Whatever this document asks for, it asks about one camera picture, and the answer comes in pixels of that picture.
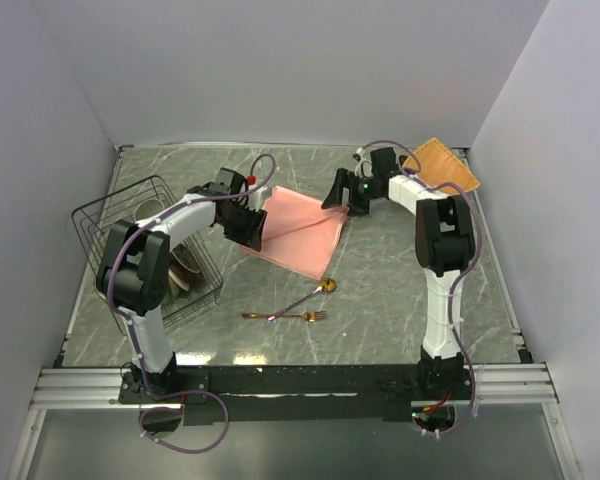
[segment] orange towel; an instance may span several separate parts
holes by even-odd
[[[283,187],[274,187],[263,209],[267,219],[262,250],[242,249],[281,267],[320,280],[340,239],[349,208],[322,210],[322,202]]]

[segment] spoon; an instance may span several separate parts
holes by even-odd
[[[304,302],[308,298],[312,297],[316,293],[333,293],[333,292],[335,292],[336,288],[338,288],[338,284],[336,283],[336,281],[333,278],[323,278],[322,280],[320,280],[320,283],[318,284],[318,286],[316,288],[314,288],[311,291],[311,293],[309,293],[309,295],[305,295],[300,300],[293,302],[288,307],[285,307],[282,310],[278,310],[276,313],[274,313],[273,315],[271,315],[270,317],[267,318],[267,323],[273,322],[277,316],[282,315],[283,313],[287,313],[289,310],[297,307],[302,302]]]

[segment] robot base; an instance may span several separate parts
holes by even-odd
[[[412,421],[411,402],[440,400],[418,386],[418,365],[339,366],[178,366],[178,390],[203,390],[219,395],[232,421],[382,418]],[[460,382],[452,400],[469,399],[470,388]],[[222,410],[204,395],[155,400],[133,373],[124,375],[118,401],[151,405],[184,400],[186,425],[222,422]]]

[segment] glass surface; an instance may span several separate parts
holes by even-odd
[[[563,478],[541,405],[483,405],[440,441],[373,419],[235,422],[217,448],[195,456],[140,438],[137,417],[49,412],[29,480]],[[220,428],[181,427],[169,440],[202,447]]]

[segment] white backdrop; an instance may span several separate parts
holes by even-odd
[[[115,144],[473,143],[547,0],[33,0]]]
[[[0,0],[0,479],[84,271],[69,215],[104,193],[114,153],[31,4]]]
[[[523,333],[600,479],[600,0],[552,0],[474,148]]]

